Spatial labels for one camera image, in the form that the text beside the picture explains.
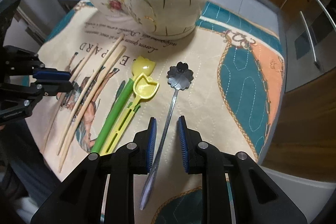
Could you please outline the wooden kitchen cabinet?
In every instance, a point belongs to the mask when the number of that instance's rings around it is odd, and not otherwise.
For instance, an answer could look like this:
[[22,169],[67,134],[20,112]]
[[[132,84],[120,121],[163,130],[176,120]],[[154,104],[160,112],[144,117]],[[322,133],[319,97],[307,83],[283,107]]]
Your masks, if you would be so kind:
[[[268,0],[281,11],[287,0]],[[280,36],[216,3],[199,22],[210,32],[202,49],[213,56],[223,111],[259,164],[297,177],[335,182],[335,68],[285,91],[286,49]]]

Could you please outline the leftmost wooden chopstick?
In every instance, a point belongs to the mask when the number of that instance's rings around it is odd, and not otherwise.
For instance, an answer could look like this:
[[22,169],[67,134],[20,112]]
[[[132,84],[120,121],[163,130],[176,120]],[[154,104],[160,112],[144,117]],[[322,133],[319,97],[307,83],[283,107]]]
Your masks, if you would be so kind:
[[59,108],[65,98],[65,95],[71,91],[71,89],[73,88],[73,83],[74,81],[76,80],[76,78],[78,77],[80,71],[84,68],[84,65],[86,65],[87,61],[90,59],[90,57],[93,55],[93,52],[94,52],[94,49],[96,47],[92,48],[89,53],[86,55],[86,57],[84,57],[84,59],[79,63],[79,65],[77,66],[77,68],[75,69],[74,73],[72,74],[72,76],[70,77],[70,80],[65,84],[65,88],[64,88],[64,91],[60,93],[60,96],[58,98],[58,101],[56,103],[56,106],[52,112],[52,115],[51,115],[51,119],[50,119],[50,122],[49,122],[49,125],[47,126],[47,129],[46,129],[46,136],[44,138],[44,141],[43,141],[43,145],[40,149],[40,152],[42,154],[44,154],[44,151],[45,151],[45,148],[46,148],[46,145],[47,145],[47,141],[48,141],[48,138],[49,138],[49,135],[50,135],[50,131],[52,129],[52,125],[54,123],[54,120],[56,118],[56,115],[59,111]]

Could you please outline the wooden chopstick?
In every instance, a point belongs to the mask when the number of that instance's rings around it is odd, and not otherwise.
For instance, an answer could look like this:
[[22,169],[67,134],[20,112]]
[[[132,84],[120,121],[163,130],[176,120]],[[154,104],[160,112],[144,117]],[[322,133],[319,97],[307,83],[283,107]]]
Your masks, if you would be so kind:
[[80,71],[84,68],[84,65],[86,65],[87,61],[90,59],[90,57],[93,55],[93,52],[94,52],[94,49],[96,47],[92,48],[89,53],[86,55],[86,57],[84,57],[84,59],[79,63],[79,65],[77,66],[77,68],[75,69],[74,73],[72,74],[72,76],[70,77],[70,80],[65,84],[65,88],[64,88],[64,91],[60,93],[60,96],[58,98],[58,101],[56,103],[56,106],[52,112],[52,115],[51,115],[51,119],[50,119],[50,122],[49,122],[49,125],[47,126],[47,129],[46,129],[46,136],[44,138],[44,141],[43,141],[43,145],[40,149],[40,152],[42,154],[44,154],[44,151],[45,151],[45,148],[46,148],[46,145],[47,145],[47,141],[48,141],[48,138],[49,138],[49,135],[50,135],[50,131],[52,129],[52,125],[54,123],[54,120],[56,118],[56,115],[59,111],[59,108],[65,98],[65,95],[71,91],[71,89],[73,88],[73,83],[74,81],[76,80],[76,78],[78,77]]
[[96,101],[110,78],[118,72],[118,69],[113,69],[113,67],[125,51],[125,46],[118,46],[113,51],[87,90],[77,109],[76,114],[73,117],[72,123],[68,129],[65,141],[63,143],[62,150],[59,154],[59,172],[62,171],[73,139],[77,139],[78,144],[84,151],[91,151],[96,140],[95,138],[92,138],[91,134],[92,123],[95,119],[98,108],[98,103]]
[[74,115],[76,114],[77,112],[77,109],[81,103],[81,101],[83,100],[87,90],[89,89],[92,81],[94,80],[94,78],[96,77],[96,75],[99,73],[101,67],[107,62],[108,58],[110,57],[110,55],[113,53],[113,51],[117,48],[117,46],[121,43],[122,39],[124,38],[124,34],[121,34],[118,39],[114,42],[114,44],[112,45],[112,47],[109,49],[109,51],[106,53],[105,57],[103,58],[103,60],[101,61],[101,63],[98,65],[98,67],[95,69],[95,71],[92,73],[91,77],[89,78],[89,80],[87,81],[86,85],[84,86],[84,88],[82,89],[80,95],[79,95],[79,98],[77,99],[70,115],[69,115],[69,118],[68,118],[68,121],[66,122],[66,125],[64,127],[64,130],[63,130],[63,133],[62,133],[62,136],[60,138],[60,141],[59,141],[59,144],[58,144],[58,147],[57,147],[57,150],[56,150],[56,155],[58,156],[62,150],[62,146],[63,146],[63,143],[64,143],[64,140],[66,138],[66,135],[67,135],[67,132],[68,132],[68,129],[72,123],[72,120],[73,120],[73,117]]

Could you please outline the printed quilted placemat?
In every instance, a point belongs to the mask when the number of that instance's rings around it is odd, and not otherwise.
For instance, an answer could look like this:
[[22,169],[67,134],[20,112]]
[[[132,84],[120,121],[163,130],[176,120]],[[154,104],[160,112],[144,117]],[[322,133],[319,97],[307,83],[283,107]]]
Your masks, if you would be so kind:
[[[62,160],[57,148],[71,110],[119,36],[126,50],[98,88]],[[81,0],[52,31],[39,57],[46,66],[60,70],[76,69],[82,59],[87,63],[62,106],[56,97],[44,98],[27,120],[35,143],[60,180],[91,151],[118,89],[132,77],[131,67],[140,56],[155,62],[151,76],[159,89],[151,100],[141,101],[120,145],[146,129],[151,117],[157,120],[157,133],[163,132],[174,94],[167,81],[170,67],[187,63],[194,74],[190,87],[178,94],[153,193],[145,209],[136,210],[135,221],[199,223],[201,177],[189,176],[183,169],[177,120],[184,116],[192,129],[223,152],[245,151],[258,160],[279,106],[285,66],[280,41],[211,2],[189,36],[170,41],[143,34],[131,17],[110,22],[89,0]]]

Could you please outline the stainless steel oven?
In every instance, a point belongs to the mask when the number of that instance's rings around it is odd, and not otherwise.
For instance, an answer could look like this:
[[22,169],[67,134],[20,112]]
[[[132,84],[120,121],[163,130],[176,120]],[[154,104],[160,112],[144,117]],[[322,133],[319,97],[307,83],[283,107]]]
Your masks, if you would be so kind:
[[335,0],[287,0],[281,19],[289,92],[335,68]]

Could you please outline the black flower-head spoon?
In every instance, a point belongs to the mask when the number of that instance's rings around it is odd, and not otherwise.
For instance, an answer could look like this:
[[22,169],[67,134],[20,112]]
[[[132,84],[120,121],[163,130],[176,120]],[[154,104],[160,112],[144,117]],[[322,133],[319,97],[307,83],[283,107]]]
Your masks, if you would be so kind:
[[189,65],[183,62],[178,62],[176,66],[170,67],[169,71],[167,72],[167,83],[170,85],[171,88],[174,89],[174,94],[171,99],[169,112],[166,117],[165,127],[163,129],[158,150],[155,155],[154,163],[152,164],[149,175],[147,176],[147,179],[145,181],[145,185],[143,186],[141,201],[139,204],[140,210],[145,209],[150,199],[151,193],[154,189],[155,179],[158,173],[159,162],[161,159],[163,146],[165,144],[165,139],[169,129],[171,117],[173,115],[175,103],[177,101],[178,92],[180,90],[185,90],[189,88],[190,83],[194,79],[193,74],[194,74],[193,71],[189,69]]

